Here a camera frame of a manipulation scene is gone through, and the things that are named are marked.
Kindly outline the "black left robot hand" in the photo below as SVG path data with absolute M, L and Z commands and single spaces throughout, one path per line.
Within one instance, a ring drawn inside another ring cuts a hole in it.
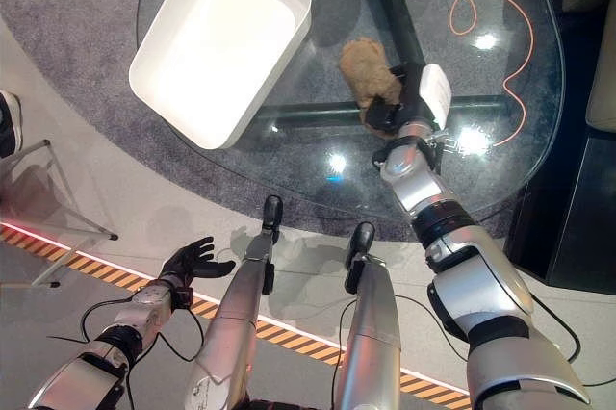
M 214 279 L 230 274 L 234 261 L 214 260 L 214 238 L 204 237 L 179 248 L 167 259 L 158 276 L 176 287 L 189 287 L 195 278 Z

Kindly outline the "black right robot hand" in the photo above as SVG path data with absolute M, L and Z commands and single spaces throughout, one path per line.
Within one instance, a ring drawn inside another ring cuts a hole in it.
M 398 83 L 397 102 L 389 102 L 384 95 L 373 98 L 365 111 L 365 124 L 387 135 L 413 121 L 421 121 L 433 132 L 446 128 L 451 104 L 451 87 L 438 64 L 401 64 L 389 72 Z

